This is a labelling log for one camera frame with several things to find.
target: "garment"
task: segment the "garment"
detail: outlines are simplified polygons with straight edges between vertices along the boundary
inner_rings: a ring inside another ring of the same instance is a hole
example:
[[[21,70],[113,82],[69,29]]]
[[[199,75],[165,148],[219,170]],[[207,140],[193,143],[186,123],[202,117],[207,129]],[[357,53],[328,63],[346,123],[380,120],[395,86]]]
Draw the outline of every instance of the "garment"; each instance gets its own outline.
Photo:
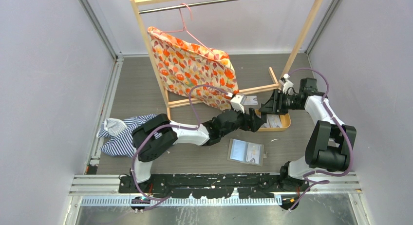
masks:
[[[235,71],[226,52],[188,43],[162,31],[149,27],[152,51],[166,90],[189,96],[195,85],[208,84],[224,91],[237,93]],[[192,92],[209,106],[221,110],[230,109],[231,99],[209,87],[200,87]]]
[[[149,114],[123,120],[127,127],[117,136],[111,136],[109,132],[105,130],[105,122],[103,122],[100,126],[99,132],[97,133],[97,137],[107,137],[110,138],[110,140],[100,149],[102,152],[110,156],[129,156],[132,158],[136,151],[133,147],[131,135],[133,130],[156,116],[157,115],[155,114]],[[155,133],[155,138],[158,137],[160,137],[160,134]]]

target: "wooden table surface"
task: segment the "wooden table surface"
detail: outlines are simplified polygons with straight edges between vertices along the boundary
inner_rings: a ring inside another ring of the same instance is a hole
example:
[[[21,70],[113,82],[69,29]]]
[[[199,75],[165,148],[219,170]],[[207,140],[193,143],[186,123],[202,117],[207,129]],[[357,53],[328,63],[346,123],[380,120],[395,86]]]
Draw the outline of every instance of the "wooden table surface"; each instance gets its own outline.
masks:
[[[279,78],[289,54],[231,55],[239,89],[271,84],[268,67],[272,67]],[[307,56],[298,54],[291,70],[309,67]],[[297,72],[291,77],[296,91],[300,79],[313,77],[311,72]],[[256,94],[259,103],[265,103],[271,92]],[[169,93],[169,99],[183,97]],[[205,104],[194,105],[201,122],[221,113]],[[166,113],[161,92],[156,83],[148,57],[125,58],[116,90],[111,117],[125,119],[149,113]],[[171,109],[172,120],[179,123],[196,124],[190,106]],[[156,159],[152,173],[250,173],[279,172],[287,161],[297,160],[304,155],[314,124],[305,111],[290,111],[291,126],[286,131],[248,132],[237,130],[222,138],[221,142],[209,147],[192,144],[178,144]],[[267,158],[263,166],[254,166],[228,161],[228,145],[231,138],[264,144]],[[102,153],[98,174],[128,173],[131,167],[129,157],[111,157]]]

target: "white panel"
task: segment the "white panel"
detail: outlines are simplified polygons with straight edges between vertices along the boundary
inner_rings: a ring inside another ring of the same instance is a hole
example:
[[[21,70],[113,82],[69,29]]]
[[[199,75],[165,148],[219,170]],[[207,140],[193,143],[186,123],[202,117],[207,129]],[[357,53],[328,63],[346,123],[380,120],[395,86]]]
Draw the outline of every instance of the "white panel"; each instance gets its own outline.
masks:
[[[206,0],[185,0],[194,3]],[[178,5],[173,1],[142,6],[141,9]],[[192,7],[193,21],[183,9],[188,29],[205,45],[231,53],[289,53],[307,18],[314,0],[242,0]],[[324,0],[302,46],[308,47],[331,0]],[[113,34],[113,45],[125,55],[147,54],[129,0],[91,0],[105,32]],[[182,29],[179,11],[144,14],[146,27],[164,31]],[[175,36],[193,42],[187,34]]]
[[[56,225],[113,60],[78,0],[0,0],[0,22],[0,223]]]
[[[378,225],[412,223],[412,13],[413,0],[343,0],[310,57],[357,129],[353,169]]]

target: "clothing rack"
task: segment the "clothing rack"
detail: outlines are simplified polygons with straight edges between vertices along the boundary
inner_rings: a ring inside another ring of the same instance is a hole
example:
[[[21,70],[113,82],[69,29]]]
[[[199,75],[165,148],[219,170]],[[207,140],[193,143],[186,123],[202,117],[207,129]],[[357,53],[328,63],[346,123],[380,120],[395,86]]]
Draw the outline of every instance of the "clothing rack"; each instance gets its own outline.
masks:
[[[168,91],[164,88],[164,86],[162,84],[162,81],[160,79],[160,76],[159,76],[159,71],[156,68],[155,58],[152,54],[147,29],[146,29],[146,27],[143,23],[141,14],[161,12],[161,11],[167,11],[167,10],[174,10],[174,9],[183,8],[185,6],[184,5],[176,5],[176,6],[171,6],[171,7],[164,7],[164,8],[157,8],[157,9],[150,9],[150,10],[140,11],[139,8],[140,8],[140,6],[143,6],[143,5],[163,3],[163,2],[176,1],[176,0],[130,0],[130,1],[131,1],[131,5],[132,5],[132,8],[133,8],[133,12],[135,13],[135,16],[136,16],[136,20],[139,24],[139,29],[140,29],[140,32],[142,34],[146,49],[148,51],[149,59],[150,59],[150,62],[152,64],[152,68],[153,68],[153,71],[155,73],[156,80],[157,80],[158,85],[159,85],[159,89],[161,90],[161,94],[162,94],[162,97],[164,99],[164,102],[165,102],[165,105],[166,105],[166,108],[167,108],[168,118],[170,119],[170,109],[175,108],[175,107],[187,106],[187,105],[189,105],[189,100],[188,99],[183,99],[183,100],[178,100],[178,101],[169,101]],[[215,1],[191,3],[191,4],[187,4],[187,5],[189,7],[194,7],[194,6],[210,5],[210,4],[216,4],[216,3],[222,3],[222,2],[230,2],[230,1],[238,1],[238,0],[215,0]],[[293,48],[293,50],[290,54],[290,57],[288,58],[287,64],[284,67],[284,70],[281,74],[281,77],[290,70],[291,65],[293,64],[294,59],[297,56],[297,53],[298,53],[300,47],[302,46],[302,43],[304,42],[304,39],[305,39],[305,37],[308,33],[308,30],[310,29],[311,24],[313,23],[314,18],[316,16],[322,2],[323,2],[323,0],[314,0],[313,6],[311,7],[311,10],[310,10],[310,13],[307,16],[307,19],[305,20],[304,26],[303,26],[303,28],[300,32],[300,35],[297,39],[296,44],[294,45],[294,48]],[[275,74],[274,74],[272,68],[269,68],[268,72],[271,76],[273,84],[240,90],[240,93],[255,94],[255,93],[266,92],[266,91],[271,91],[271,90],[274,90],[274,89],[278,89],[280,87],[280,84],[278,83],[277,78],[275,77]],[[201,103],[201,101],[196,99],[196,98],[191,98],[191,101],[192,101],[193,104]]]

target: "hanging rail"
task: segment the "hanging rail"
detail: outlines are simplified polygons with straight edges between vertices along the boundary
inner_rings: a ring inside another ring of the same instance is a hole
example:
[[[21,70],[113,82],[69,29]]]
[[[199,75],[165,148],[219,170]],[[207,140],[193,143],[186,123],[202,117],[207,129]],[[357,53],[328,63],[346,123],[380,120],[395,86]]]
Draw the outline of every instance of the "hanging rail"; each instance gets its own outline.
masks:
[[[196,7],[196,6],[203,6],[203,5],[216,4],[216,3],[222,3],[222,2],[231,2],[231,1],[239,1],[239,0],[215,0],[215,1],[191,3],[191,4],[187,4],[187,5],[189,7]],[[185,6],[184,5],[177,5],[177,6],[171,6],[171,7],[148,9],[148,10],[139,11],[139,14],[147,14],[147,13],[152,13],[152,12],[163,12],[163,11],[174,10],[174,9],[179,9],[179,8],[183,8],[183,7],[185,7]]]

